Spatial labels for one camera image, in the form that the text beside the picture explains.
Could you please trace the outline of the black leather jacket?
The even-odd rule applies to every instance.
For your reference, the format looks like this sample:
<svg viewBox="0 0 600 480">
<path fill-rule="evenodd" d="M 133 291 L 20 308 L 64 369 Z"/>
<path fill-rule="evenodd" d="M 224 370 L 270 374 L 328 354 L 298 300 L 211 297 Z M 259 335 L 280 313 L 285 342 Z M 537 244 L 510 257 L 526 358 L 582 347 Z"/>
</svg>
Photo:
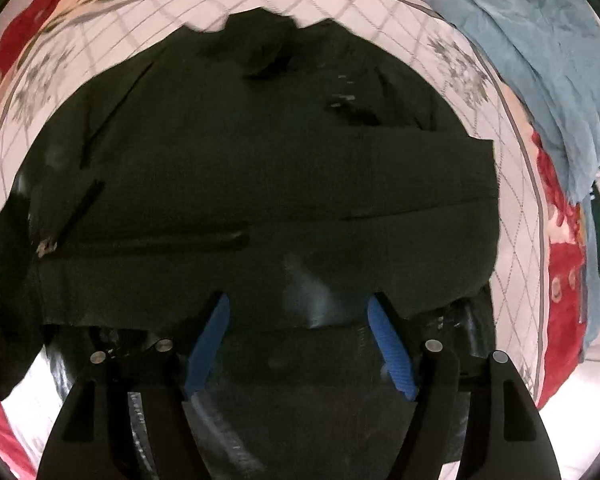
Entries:
<svg viewBox="0 0 600 480">
<path fill-rule="evenodd" d="M 493 351 L 490 141 L 335 21 L 262 9 L 181 27 L 92 78 L 28 149 L 0 210 L 0 399 L 50 352 L 67 400 L 94 364 L 230 320 L 187 419 L 207 479 L 390 479 L 410 356 Z"/>
</svg>

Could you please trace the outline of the red floral blanket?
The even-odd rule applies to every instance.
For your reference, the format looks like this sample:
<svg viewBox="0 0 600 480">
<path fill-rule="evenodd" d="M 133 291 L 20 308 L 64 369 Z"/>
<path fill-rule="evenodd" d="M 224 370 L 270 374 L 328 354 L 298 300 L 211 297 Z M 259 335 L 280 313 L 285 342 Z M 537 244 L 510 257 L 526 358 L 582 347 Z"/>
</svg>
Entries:
<svg viewBox="0 0 600 480">
<path fill-rule="evenodd" d="M 41 47 L 43 37 L 80 13 L 100 8 L 107 0 L 32 0 L 32 2 L 7 26 L 0 40 L 0 113 L 8 109 L 4 102 L 6 92 L 14 88 L 14 78 L 27 75 L 23 63 L 32 48 Z M 530 261 L 532 271 L 550 279 L 550 284 L 540 292 L 524 300 L 513 310 L 510 321 L 498 322 L 498 334 L 510 348 L 520 349 L 533 336 L 531 325 L 542 313 L 548 316 L 547 341 L 532 344 L 518 361 L 521 370 L 532 370 L 531 359 L 540 358 L 538 369 L 542 379 L 535 379 L 532 386 L 539 390 L 539 404 L 544 405 L 576 367 L 577 354 L 585 325 L 578 319 L 582 307 L 582 271 L 584 248 L 582 242 L 583 221 L 580 208 L 566 202 L 564 193 L 550 158 L 542 147 L 539 135 L 532 130 L 529 119 L 524 118 L 521 105 L 508 87 L 502 89 L 502 99 L 513 113 L 513 125 L 502 136 L 503 148 L 511 148 L 518 156 L 536 159 L 535 170 L 524 177 L 525 184 L 541 183 L 545 188 L 546 204 L 550 210 L 543 222 L 542 237 L 547 242 L 544 257 Z M 0 197 L 14 174 L 3 169 L 2 163 L 12 151 L 10 144 L 20 137 L 19 133 L 7 132 L 0 127 Z"/>
</svg>

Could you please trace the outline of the white quilted floral mat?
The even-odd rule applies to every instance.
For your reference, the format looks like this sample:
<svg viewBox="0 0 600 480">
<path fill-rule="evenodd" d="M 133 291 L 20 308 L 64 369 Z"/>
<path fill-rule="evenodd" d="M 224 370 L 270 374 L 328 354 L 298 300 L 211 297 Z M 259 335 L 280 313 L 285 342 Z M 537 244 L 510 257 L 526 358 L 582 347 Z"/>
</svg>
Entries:
<svg viewBox="0 0 600 480">
<path fill-rule="evenodd" d="M 82 84 L 111 67 L 158 44 L 181 27 L 217 32 L 234 14 L 262 9 L 291 18 L 306 27 L 332 20 L 411 67 L 449 104 L 475 139 L 490 141 L 498 180 L 498 253 L 489 281 L 494 349 L 504 348 L 531 391 L 540 378 L 540 358 L 532 370 L 520 368 L 519 357 L 539 344 L 541 316 L 532 323 L 533 336 L 514 350 L 498 334 L 513 310 L 540 292 L 544 276 L 530 268 L 544 257 L 543 200 L 539 183 L 525 184 L 534 170 L 530 156 L 518 156 L 501 144 L 513 125 L 513 113 L 502 99 L 503 86 L 491 63 L 461 32 L 426 3 L 418 0 L 107 0 L 98 9 L 80 13 L 67 25 L 43 37 L 23 63 L 27 75 L 14 78 L 6 92 L 8 109 L 0 127 L 20 137 L 2 168 L 14 176 L 0 197 L 0 210 L 12 189 L 24 156 L 46 122 Z M 41 351 L 22 382 L 5 399 L 12 400 L 16 425 L 38 437 L 34 455 L 40 466 L 44 446 L 64 398 L 56 387 L 50 352 Z"/>
</svg>

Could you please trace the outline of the light blue duvet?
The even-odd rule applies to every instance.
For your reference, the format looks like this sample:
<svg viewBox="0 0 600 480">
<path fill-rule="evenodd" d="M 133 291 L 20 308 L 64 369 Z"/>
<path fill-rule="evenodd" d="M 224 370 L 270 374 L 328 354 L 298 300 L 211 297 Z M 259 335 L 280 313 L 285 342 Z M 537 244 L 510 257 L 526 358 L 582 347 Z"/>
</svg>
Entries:
<svg viewBox="0 0 600 480">
<path fill-rule="evenodd" d="M 424 0 L 474 42 L 530 112 L 562 192 L 594 226 L 600 19 L 588 0 Z"/>
</svg>

